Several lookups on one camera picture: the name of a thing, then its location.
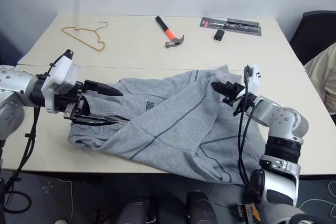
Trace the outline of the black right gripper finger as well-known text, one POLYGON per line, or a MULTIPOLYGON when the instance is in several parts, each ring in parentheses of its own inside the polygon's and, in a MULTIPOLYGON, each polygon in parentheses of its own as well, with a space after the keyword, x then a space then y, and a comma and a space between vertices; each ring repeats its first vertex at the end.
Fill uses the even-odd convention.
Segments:
POLYGON ((231 83, 231 82, 229 82, 229 81, 227 81, 226 83, 225 83, 225 86, 226 86, 226 88, 228 88, 230 91, 242 91, 242 90, 244 90, 244 86, 243 85, 241 85, 241 84, 239 84, 239 83, 237 83, 237 82, 235 82, 235 83, 231 83))
POLYGON ((221 82, 212 82, 211 85, 216 92, 223 96, 229 96, 231 93, 231 88, 227 84, 223 84, 221 82))

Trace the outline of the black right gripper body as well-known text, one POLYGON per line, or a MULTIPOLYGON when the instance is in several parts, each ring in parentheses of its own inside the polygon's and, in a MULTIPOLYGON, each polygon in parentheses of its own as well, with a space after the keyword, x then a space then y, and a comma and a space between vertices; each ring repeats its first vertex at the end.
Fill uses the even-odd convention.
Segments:
POLYGON ((246 93, 246 88, 243 88, 241 90, 231 91, 224 95, 222 102, 233 108, 234 103, 236 102, 240 103, 241 100, 244 99, 245 93, 246 93))

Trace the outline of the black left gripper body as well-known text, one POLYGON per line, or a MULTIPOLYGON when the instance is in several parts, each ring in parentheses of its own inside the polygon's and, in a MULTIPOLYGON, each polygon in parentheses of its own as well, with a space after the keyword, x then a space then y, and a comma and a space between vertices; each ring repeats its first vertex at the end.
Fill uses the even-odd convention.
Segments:
POLYGON ((90 110, 86 98, 87 80, 76 82, 75 86, 65 94, 57 94, 54 99, 55 109, 64 114, 64 119, 73 124, 90 124, 90 110))

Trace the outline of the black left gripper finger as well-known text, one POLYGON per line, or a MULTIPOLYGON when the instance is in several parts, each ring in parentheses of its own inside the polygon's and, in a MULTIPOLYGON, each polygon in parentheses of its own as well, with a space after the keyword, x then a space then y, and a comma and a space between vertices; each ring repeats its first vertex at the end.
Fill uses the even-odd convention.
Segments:
POLYGON ((95 114, 89 114, 89 115, 75 114, 74 116, 70 117, 70 120, 72 121, 73 124, 86 125, 86 126, 113 125, 119 122, 114 118, 95 114))
POLYGON ((84 90, 85 91, 94 91, 98 94, 107 95, 107 96, 123 96, 123 93, 118 89, 115 89, 107 84, 95 82, 91 80, 84 81, 84 90))

